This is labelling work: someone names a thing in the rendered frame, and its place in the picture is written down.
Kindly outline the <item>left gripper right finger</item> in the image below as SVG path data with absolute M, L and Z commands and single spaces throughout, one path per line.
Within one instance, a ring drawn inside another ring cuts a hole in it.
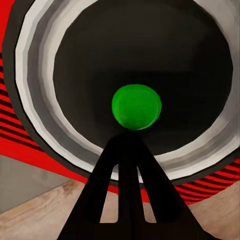
M 144 141 L 125 134 L 132 240 L 210 240 Z M 156 223 L 145 220 L 137 167 Z

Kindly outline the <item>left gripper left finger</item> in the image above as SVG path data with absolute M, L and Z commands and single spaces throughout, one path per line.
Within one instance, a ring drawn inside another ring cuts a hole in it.
M 133 240 L 126 134 L 106 144 L 57 240 Z M 113 171 L 118 168 L 119 214 L 116 223 L 100 223 Z

